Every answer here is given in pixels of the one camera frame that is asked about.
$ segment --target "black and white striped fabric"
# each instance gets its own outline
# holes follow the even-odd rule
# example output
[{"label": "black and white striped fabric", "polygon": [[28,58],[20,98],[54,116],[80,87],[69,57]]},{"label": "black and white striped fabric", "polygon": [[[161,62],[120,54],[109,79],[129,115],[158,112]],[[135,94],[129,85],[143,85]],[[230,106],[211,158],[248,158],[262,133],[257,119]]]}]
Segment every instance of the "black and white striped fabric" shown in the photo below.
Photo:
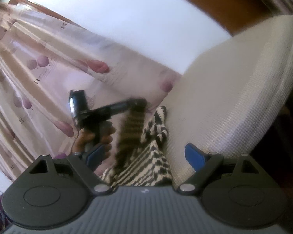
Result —
[{"label": "black and white striped fabric", "polygon": [[170,184],[172,180],[166,157],[161,146],[167,138],[165,127],[166,107],[155,111],[154,117],[143,129],[140,147],[135,149],[123,171],[115,174],[115,169],[108,168],[101,178],[112,187],[116,186],[155,186]]}]

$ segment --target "fingers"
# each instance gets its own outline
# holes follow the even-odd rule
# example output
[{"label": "fingers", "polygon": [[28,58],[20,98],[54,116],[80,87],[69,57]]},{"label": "fingers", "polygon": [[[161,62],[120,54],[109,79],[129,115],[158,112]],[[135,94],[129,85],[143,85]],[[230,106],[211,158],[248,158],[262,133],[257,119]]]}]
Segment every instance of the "fingers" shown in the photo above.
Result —
[{"label": "fingers", "polygon": [[114,134],[116,132],[116,128],[115,127],[110,127],[110,134]]},{"label": "fingers", "polygon": [[113,141],[113,137],[110,135],[103,136],[100,140],[100,143],[102,144],[110,144]]},{"label": "fingers", "polygon": [[107,158],[109,158],[110,156],[111,156],[111,153],[109,151],[106,152],[105,153],[105,156],[104,156],[104,160],[107,159]]},{"label": "fingers", "polygon": [[[100,143],[106,144],[105,151],[108,152],[111,150],[112,146],[110,143],[113,141],[111,134],[115,133],[115,127],[109,127],[107,131],[107,135],[102,136]],[[72,152],[83,152],[85,150],[85,145],[92,141],[95,138],[95,134],[89,130],[81,130],[80,135],[76,139],[73,147]]]}]

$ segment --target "camera grip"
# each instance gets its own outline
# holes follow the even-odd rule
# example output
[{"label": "camera grip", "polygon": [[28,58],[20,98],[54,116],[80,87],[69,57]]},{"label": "camera grip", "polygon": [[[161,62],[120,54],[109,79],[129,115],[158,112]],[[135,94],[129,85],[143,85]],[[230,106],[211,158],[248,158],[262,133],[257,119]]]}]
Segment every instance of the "camera grip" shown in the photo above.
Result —
[{"label": "camera grip", "polygon": [[82,156],[85,164],[91,169],[95,170],[105,158],[105,145],[100,143],[103,136],[109,135],[112,123],[110,121],[103,121],[92,127],[92,132],[95,138],[85,145],[85,153]]}]

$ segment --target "chair backrest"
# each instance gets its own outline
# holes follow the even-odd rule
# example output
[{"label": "chair backrest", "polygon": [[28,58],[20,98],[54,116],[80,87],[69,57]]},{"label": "chair backrest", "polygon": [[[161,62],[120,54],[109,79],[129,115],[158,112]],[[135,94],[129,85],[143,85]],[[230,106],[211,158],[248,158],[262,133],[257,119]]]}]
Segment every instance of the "chair backrest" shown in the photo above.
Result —
[{"label": "chair backrest", "polygon": [[162,102],[174,185],[194,173],[187,143],[226,157],[250,153],[292,88],[293,16],[270,18],[200,55]]}]

